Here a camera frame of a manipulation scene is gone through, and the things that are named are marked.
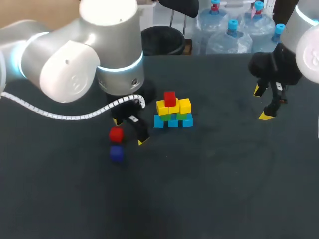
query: cyan block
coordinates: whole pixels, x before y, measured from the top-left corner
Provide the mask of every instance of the cyan block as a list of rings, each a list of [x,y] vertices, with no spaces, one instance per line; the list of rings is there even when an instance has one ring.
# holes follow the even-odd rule
[[[168,121],[169,128],[178,128],[178,120],[176,114],[171,115],[171,120]]]
[[[187,119],[183,120],[183,128],[189,128],[194,126],[194,119],[191,113],[187,114]]]
[[[123,163],[124,150],[122,146],[111,146],[110,158],[114,163]]]
[[[164,121],[159,115],[154,115],[153,128],[164,128]]]

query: toy block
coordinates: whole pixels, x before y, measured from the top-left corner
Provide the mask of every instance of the toy block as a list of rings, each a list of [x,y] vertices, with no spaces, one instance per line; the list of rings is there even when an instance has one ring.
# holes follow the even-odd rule
[[[164,92],[164,101],[166,107],[176,106],[176,95],[175,91]]]
[[[176,106],[169,107],[169,113],[175,114],[175,113],[179,113],[179,111],[180,111],[179,100],[178,98],[176,98]]]
[[[112,143],[122,143],[124,138],[123,129],[120,127],[111,128],[109,138]]]
[[[182,115],[191,113],[191,103],[190,103],[189,98],[179,100],[179,105],[180,105],[180,111],[179,112]]]
[[[171,116],[171,120],[168,121],[168,127],[169,128],[178,128],[178,120],[177,120],[177,116],[175,114],[173,114]]]
[[[187,120],[187,114],[177,113],[177,120]]]
[[[168,115],[169,107],[165,106],[165,101],[156,101],[156,111],[159,116]]]
[[[161,118],[161,121],[170,121],[171,120],[171,114],[161,116],[160,118]]]
[[[153,128],[164,128],[164,121],[161,120],[159,115],[154,115]]]
[[[191,113],[187,114],[187,119],[183,121],[183,128],[189,128],[194,126],[194,119]]]
[[[123,163],[124,161],[124,150],[122,146],[111,146],[110,158],[114,163]]]

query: water bottle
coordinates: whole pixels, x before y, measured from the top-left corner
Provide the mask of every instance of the water bottle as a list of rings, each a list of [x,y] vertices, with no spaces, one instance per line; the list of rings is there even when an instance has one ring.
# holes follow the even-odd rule
[[[217,33],[209,39],[206,54],[251,53],[252,39],[237,28],[238,20],[229,20],[226,32]]]
[[[193,55],[205,55],[209,38],[227,27],[226,12],[219,9],[220,0],[211,0],[211,8],[202,11],[196,18],[193,30]]]
[[[278,24],[275,29],[275,34],[272,37],[266,37],[264,41],[253,45],[253,53],[256,52],[273,52],[278,43],[281,43],[280,37],[285,30],[284,24]]]
[[[260,45],[265,38],[271,37],[275,31],[275,22],[271,17],[263,14],[263,10],[264,3],[257,1],[253,12],[245,13],[243,29],[252,38],[253,46]]]

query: cable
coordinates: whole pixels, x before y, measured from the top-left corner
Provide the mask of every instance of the cable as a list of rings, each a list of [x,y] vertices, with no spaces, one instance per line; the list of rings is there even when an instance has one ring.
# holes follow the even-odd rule
[[[38,113],[39,115],[42,115],[42,116],[46,116],[46,117],[49,117],[49,118],[52,118],[52,119],[59,119],[59,120],[87,120],[87,119],[90,119],[90,118],[93,118],[93,117],[96,117],[96,116],[99,116],[100,114],[104,113],[105,111],[108,111],[109,109],[115,107],[115,106],[118,106],[124,102],[127,102],[127,101],[132,101],[132,100],[138,100],[140,102],[140,105],[142,108],[145,107],[145,101],[144,101],[144,98],[140,95],[129,95],[129,96],[124,96],[116,101],[113,101],[112,103],[109,103],[108,105],[100,108],[99,110],[97,111],[94,111],[92,113],[89,113],[89,114],[86,114],[86,115],[81,115],[81,116],[63,116],[63,115],[57,115],[57,114],[53,114],[53,113],[50,113],[50,112],[47,112],[47,111],[43,111],[31,104],[29,104],[28,102],[25,102],[24,100],[20,99],[19,97],[17,96],[14,96],[8,92],[2,92],[1,93],[1,96],[3,97],[6,97],[12,101],[15,101],[17,102],[18,104],[26,107],[27,109],[33,111],[33,112],[36,112]]]

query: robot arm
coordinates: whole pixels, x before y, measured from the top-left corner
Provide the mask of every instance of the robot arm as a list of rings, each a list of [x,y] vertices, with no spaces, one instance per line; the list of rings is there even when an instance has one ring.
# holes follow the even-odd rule
[[[0,29],[0,93],[29,79],[61,103],[82,97],[95,75],[106,93],[123,96],[144,81],[135,0],[82,0],[80,18],[50,31],[25,20]]]
[[[296,54],[300,72],[319,83],[319,4],[300,0],[282,35],[283,45]]]
[[[280,105],[288,102],[288,86],[297,84],[302,75],[319,83],[318,17],[316,0],[300,0],[286,25],[282,43],[272,53],[253,55],[249,69],[259,78],[254,95],[262,96],[269,85],[273,93],[272,102],[259,119],[269,120],[277,115]]]

